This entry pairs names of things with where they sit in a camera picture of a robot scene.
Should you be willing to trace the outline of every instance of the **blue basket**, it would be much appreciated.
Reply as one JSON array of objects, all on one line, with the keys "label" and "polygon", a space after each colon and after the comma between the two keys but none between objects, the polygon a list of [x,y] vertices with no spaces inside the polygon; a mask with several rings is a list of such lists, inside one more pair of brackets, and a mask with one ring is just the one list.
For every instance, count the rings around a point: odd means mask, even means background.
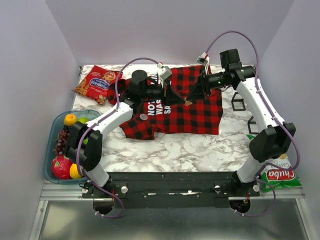
[{"label": "blue basket", "polygon": [[87,118],[89,120],[93,120],[100,116],[100,113],[95,110],[84,110],[84,111],[66,111],[64,113],[61,113],[59,116],[55,118],[55,120],[52,123],[51,132],[48,140],[48,145],[46,147],[46,153],[45,153],[45,159],[44,159],[44,167],[43,167],[43,173],[44,177],[54,183],[54,184],[79,184],[86,181],[85,177],[79,178],[79,179],[58,179],[55,177],[54,173],[51,170],[51,164],[53,159],[55,159],[56,155],[54,153],[54,149],[57,142],[57,136],[60,130],[63,128],[64,119],[67,114],[74,114],[77,119],[80,118]]}]

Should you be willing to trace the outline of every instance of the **red and black plaid shirt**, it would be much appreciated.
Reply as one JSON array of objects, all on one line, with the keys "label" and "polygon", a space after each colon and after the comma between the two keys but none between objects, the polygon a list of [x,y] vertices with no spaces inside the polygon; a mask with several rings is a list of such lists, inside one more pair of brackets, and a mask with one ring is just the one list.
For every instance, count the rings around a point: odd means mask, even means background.
[{"label": "red and black plaid shirt", "polygon": [[[201,65],[172,68],[172,75],[169,77],[172,88],[183,98],[187,97],[202,69]],[[129,80],[124,79],[118,82],[120,93],[126,89],[128,82]],[[116,103],[114,82],[111,83],[107,98],[111,104]],[[142,120],[145,115],[142,117],[141,113],[138,113],[120,125],[127,138],[154,140],[156,132],[218,135],[223,114],[221,91],[212,90],[207,99],[193,101],[191,105],[162,106],[160,100],[145,102],[143,114],[147,115],[147,120]]]}]

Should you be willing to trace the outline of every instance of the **gray wall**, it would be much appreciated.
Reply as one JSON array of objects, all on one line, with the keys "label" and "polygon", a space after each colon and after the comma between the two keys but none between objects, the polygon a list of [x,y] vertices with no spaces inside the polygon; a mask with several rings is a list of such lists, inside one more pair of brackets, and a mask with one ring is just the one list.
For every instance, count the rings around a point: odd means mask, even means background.
[{"label": "gray wall", "polygon": [[[319,0],[296,0],[261,61],[260,78],[275,108],[296,126],[296,170],[314,225],[320,226]],[[293,164],[296,154],[289,152]]]},{"label": "gray wall", "polygon": [[52,121],[69,110],[77,63],[43,0],[0,8],[0,234],[26,240]]},{"label": "gray wall", "polygon": [[[166,64],[195,63],[226,30],[249,35],[265,52],[293,0],[46,0],[79,64],[124,64],[150,57]],[[246,39],[220,39],[210,52],[238,48],[254,63]]]}]

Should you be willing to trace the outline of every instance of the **chip bag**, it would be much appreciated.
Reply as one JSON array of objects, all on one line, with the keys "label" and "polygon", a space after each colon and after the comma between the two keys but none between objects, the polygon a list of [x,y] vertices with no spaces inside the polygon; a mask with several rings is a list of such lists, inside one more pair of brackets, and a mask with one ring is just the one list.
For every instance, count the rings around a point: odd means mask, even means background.
[{"label": "chip bag", "polygon": [[118,76],[118,71],[111,71],[94,65],[89,74],[73,90],[74,92],[104,104],[110,83]]},{"label": "chip bag", "polygon": [[[291,167],[291,164],[285,153],[282,154],[278,159],[273,160],[272,163],[286,169]],[[267,165],[261,173],[261,179],[269,183],[274,189],[301,186],[301,183],[293,170],[281,170],[270,165]],[[271,188],[267,184],[264,184],[262,191],[266,193],[271,191]]]}]

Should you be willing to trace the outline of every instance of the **marble table top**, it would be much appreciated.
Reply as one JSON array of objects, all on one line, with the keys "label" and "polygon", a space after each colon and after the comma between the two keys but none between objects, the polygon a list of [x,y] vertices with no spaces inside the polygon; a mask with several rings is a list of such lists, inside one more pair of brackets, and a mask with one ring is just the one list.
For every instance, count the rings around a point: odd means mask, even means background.
[{"label": "marble table top", "polygon": [[[99,65],[108,70],[119,71],[122,65]],[[168,65],[170,68],[186,65]],[[90,72],[93,65],[85,65],[80,81]],[[157,72],[155,64],[129,65],[122,78],[128,79],[135,70],[148,74]],[[220,66],[212,65],[212,73],[221,72]],[[246,161],[249,152],[247,121],[251,112],[233,111],[230,87],[222,93],[223,116],[219,135],[156,133],[155,140],[126,138],[120,127],[111,132],[102,143],[101,165],[107,172],[211,172],[235,171]],[[72,110],[96,110],[103,114],[112,105],[101,105],[92,99],[77,94]]]}]

